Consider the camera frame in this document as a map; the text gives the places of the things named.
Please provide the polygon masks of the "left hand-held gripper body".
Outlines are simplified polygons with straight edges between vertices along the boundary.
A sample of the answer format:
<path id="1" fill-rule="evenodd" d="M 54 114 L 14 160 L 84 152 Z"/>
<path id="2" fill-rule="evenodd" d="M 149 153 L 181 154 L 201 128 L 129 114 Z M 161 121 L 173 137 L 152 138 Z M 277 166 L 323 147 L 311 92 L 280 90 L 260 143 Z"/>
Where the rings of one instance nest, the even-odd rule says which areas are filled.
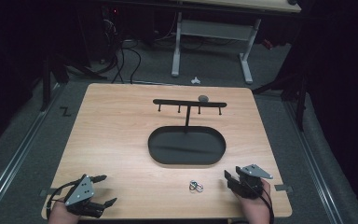
<path id="1" fill-rule="evenodd" d="M 64 198 L 68 212 L 78 216 L 97 218 L 103 214 L 103 206 L 91 201 L 95 193 L 93 184 L 89 175 L 83 175 L 75 182 Z"/>

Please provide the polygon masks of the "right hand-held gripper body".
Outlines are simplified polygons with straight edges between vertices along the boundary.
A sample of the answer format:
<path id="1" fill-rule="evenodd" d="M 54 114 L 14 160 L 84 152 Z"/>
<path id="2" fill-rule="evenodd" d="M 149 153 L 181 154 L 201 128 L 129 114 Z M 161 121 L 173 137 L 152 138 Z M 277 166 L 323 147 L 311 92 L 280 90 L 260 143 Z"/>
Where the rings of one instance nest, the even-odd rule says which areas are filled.
<path id="1" fill-rule="evenodd" d="M 246 199 L 256 199 L 262 194 L 264 188 L 264 184 L 261 181 L 262 178 L 273 178 L 273 175 L 267 173 L 256 164 L 244 167 L 237 166 L 236 173 L 240 180 L 240 191 L 238 194 Z"/>

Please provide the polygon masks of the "black hook stand with tray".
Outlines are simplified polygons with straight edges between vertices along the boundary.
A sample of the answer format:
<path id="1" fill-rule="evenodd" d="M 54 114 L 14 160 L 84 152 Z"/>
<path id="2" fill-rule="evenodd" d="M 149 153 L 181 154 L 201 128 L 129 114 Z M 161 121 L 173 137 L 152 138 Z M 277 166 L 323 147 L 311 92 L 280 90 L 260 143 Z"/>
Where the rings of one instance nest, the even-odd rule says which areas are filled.
<path id="1" fill-rule="evenodd" d="M 217 108 L 219 114 L 226 103 L 208 101 L 183 101 L 154 99 L 158 111 L 163 105 L 176 105 L 178 111 L 186 107 L 184 126 L 161 126 L 148 137 L 150 156 L 161 164 L 168 165 L 212 165 L 219 162 L 226 152 L 225 137 L 216 129 L 208 126 L 190 126 L 191 108 L 200 113 L 203 107 Z"/>

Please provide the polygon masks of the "person's right hand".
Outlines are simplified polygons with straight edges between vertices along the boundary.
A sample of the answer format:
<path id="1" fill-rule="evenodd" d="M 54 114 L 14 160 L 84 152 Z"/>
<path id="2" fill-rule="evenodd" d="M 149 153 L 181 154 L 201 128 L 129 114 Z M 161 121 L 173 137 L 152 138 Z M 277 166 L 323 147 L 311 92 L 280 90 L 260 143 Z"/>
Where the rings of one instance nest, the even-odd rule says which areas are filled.
<path id="1" fill-rule="evenodd" d="M 262 179 L 262 183 L 264 184 L 264 190 L 260 198 L 252 200 L 242 198 L 240 195 L 236 194 L 236 197 L 241 204 L 241 211 L 249 224 L 270 223 L 270 184 L 264 179 Z"/>

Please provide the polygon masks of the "person's left hand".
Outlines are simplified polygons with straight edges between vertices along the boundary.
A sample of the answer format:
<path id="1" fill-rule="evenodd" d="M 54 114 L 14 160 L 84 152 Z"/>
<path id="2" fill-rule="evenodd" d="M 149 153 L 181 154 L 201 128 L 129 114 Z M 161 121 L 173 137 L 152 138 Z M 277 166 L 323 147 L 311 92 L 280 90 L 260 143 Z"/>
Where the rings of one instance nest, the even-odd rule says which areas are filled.
<path id="1" fill-rule="evenodd" d="M 63 199 L 56 201 L 51 209 L 48 224 L 77 224 L 80 216 L 67 211 Z"/>

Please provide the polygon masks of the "black metal stand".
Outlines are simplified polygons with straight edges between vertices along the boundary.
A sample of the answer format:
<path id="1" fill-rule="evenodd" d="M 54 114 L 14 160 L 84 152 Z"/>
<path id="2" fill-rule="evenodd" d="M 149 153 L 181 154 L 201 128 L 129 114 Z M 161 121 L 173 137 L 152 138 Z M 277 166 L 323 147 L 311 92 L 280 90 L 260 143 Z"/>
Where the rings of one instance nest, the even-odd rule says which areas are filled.
<path id="1" fill-rule="evenodd" d="M 80 63 L 76 63 L 61 54 L 49 52 L 43 61 L 43 94 L 41 111 L 46 111 L 52 102 L 51 77 L 55 77 L 59 84 L 66 84 L 69 81 L 69 76 L 66 72 L 67 65 L 74 67 L 88 77 L 104 79 L 104 77 L 100 76 L 97 72 L 91 71 Z"/>
<path id="2" fill-rule="evenodd" d="M 281 99 L 283 101 L 296 101 L 295 122 L 300 131 L 303 131 L 303 116 L 306 109 L 307 79 L 303 75 L 289 75 L 279 77 L 274 81 L 252 90 L 253 94 L 260 94 L 267 90 L 282 90 Z"/>

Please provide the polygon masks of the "desk with white metal legs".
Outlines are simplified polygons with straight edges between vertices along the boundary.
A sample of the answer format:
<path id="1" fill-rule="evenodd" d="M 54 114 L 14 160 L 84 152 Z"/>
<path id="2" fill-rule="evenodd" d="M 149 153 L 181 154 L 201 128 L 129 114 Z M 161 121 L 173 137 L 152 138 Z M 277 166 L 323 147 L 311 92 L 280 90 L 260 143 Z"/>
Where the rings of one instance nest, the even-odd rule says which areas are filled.
<path id="1" fill-rule="evenodd" d="M 296 0 L 175 0 L 179 7 L 227 7 L 231 9 L 246 9 L 251 12 L 270 12 L 289 15 L 301 12 Z M 248 64 L 248 57 L 255 42 L 256 35 L 262 19 L 255 18 L 252 25 L 240 25 L 228 22 L 202 21 L 201 19 L 183 19 L 182 13 L 177 13 L 175 50 L 172 58 L 172 76 L 180 74 L 181 37 L 183 35 L 211 37 L 227 40 L 245 41 L 245 52 L 239 54 L 241 69 L 245 82 L 253 83 L 252 74 Z"/>

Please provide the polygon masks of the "aluminium floor rail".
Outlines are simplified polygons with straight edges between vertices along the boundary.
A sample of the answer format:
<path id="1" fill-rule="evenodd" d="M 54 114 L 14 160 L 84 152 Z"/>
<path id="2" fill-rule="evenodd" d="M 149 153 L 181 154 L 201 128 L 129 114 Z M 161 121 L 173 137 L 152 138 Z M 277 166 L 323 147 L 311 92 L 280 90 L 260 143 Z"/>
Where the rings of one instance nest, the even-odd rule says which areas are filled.
<path id="1" fill-rule="evenodd" d="M 15 114 L 0 136 L 0 201 L 19 171 L 52 104 L 64 90 L 54 84 L 47 107 L 42 106 L 42 87 L 34 90 L 33 98 Z"/>
<path id="2" fill-rule="evenodd" d="M 310 176 L 313 184 L 317 190 L 318 196 L 323 204 L 324 211 L 326 212 L 330 224 L 344 224 L 341 214 L 337 209 L 337 205 L 333 198 L 330 188 L 324 179 L 322 171 L 311 151 L 310 144 L 303 131 L 298 128 L 296 123 L 295 107 L 291 103 L 283 103 L 286 113 L 294 126 L 296 136 L 299 139 L 301 149 L 303 151 L 306 164 L 308 166 Z"/>

